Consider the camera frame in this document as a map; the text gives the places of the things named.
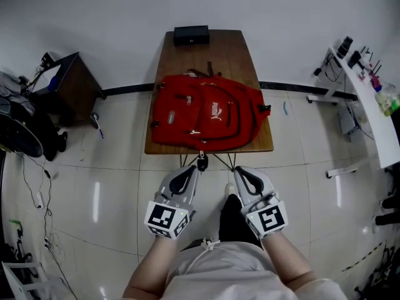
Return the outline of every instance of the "black box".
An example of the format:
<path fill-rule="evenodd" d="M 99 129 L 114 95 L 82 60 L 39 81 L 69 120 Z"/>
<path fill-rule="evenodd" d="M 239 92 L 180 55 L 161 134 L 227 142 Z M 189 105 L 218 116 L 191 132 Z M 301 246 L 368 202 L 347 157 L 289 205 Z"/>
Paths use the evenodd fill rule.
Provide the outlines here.
<path fill-rule="evenodd" d="M 209 43 L 210 34 L 208 32 L 208 26 L 176 27 L 174 30 L 175 46 Z"/>

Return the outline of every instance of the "black pants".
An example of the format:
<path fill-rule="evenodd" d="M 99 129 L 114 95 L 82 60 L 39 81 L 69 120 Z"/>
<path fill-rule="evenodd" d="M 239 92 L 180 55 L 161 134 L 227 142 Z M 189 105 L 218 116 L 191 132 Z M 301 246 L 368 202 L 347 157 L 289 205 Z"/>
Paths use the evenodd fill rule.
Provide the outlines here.
<path fill-rule="evenodd" d="M 396 194 L 393 197 L 389 197 L 382 202 L 384 209 L 398 209 L 400 208 L 400 197 Z M 385 214 L 383 216 L 377 216 L 375 218 L 377 226 L 384 226 L 385 224 L 400 223 L 400 211 Z"/>
<path fill-rule="evenodd" d="M 219 218 L 219 240 L 241 241 L 252 243 L 261 248 L 258 237 L 251 231 L 249 225 L 244 220 L 240 210 L 242 204 L 237 196 L 231 194 L 225 202 Z"/>

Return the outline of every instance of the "puma logo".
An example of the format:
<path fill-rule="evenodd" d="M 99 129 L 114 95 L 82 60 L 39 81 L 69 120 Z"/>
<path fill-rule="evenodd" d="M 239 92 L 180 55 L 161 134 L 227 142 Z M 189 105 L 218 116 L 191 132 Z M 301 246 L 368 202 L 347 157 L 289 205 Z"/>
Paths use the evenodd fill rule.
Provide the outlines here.
<path fill-rule="evenodd" d="M 218 103 L 213 102 L 212 103 L 212 109 L 211 109 L 211 119 L 219 119 L 222 121 L 222 119 L 219 117 L 219 115 L 222 113 L 222 109 L 218 109 Z"/>

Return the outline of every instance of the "white tile floor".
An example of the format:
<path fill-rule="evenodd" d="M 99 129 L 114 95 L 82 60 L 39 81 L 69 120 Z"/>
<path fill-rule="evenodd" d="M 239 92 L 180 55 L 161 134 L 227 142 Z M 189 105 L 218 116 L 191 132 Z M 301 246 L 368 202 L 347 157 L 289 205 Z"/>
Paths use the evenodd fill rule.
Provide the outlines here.
<path fill-rule="evenodd" d="M 144 227 L 149 200 L 161 179 L 179 167 L 178 156 L 144 154 L 149 92 L 108 97 L 96 103 L 105 139 L 89 126 L 68 129 L 66 152 L 45 162 L 52 176 L 54 253 L 79 299 L 117 299 L 154 237 Z M 239 154 L 237 164 L 261 168 L 286 203 L 286 236 L 308 257 L 315 271 L 339 282 L 349 296 L 380 259 L 381 249 L 354 269 L 341 272 L 380 242 L 392 241 L 397 227 L 371 231 L 371 217 L 386 196 L 390 179 L 374 163 L 358 172 L 327 179 L 325 171 L 373 152 L 366 137 L 349 144 L 338 133 L 337 107 L 312 103 L 305 94 L 264 91 L 272 105 L 269 118 L 275 150 Z M 227 161 L 225 154 L 221 158 Z M 34 196 L 48 200 L 49 183 L 42 170 L 25 159 L 25 175 Z M 14 241 L 10 219 L 24 226 L 25 250 L 41 261 L 50 276 L 60 276 L 43 245 L 44 210 L 33 206 L 23 180 L 22 159 L 8 154 L 3 180 L 3 223 Z M 224 187 L 231 172 L 210 157 L 199 180 L 194 221 L 180 238 L 216 236 Z M 59 298 L 70 299 L 68 292 Z"/>

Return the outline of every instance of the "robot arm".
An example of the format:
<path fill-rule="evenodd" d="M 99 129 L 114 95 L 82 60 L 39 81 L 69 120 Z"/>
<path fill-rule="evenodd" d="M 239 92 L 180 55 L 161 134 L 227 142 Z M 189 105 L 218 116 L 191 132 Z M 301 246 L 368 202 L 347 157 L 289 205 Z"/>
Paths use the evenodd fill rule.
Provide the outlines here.
<path fill-rule="evenodd" d="M 196 166 L 182 167 L 169 173 L 147 206 L 144 224 L 150 232 L 177 239 L 191 221 L 194 213 L 199 170 Z"/>
<path fill-rule="evenodd" d="M 257 237 L 265 238 L 288 225 L 284 203 L 266 174 L 239 166 L 234 177 L 244 205 L 241 213 Z"/>

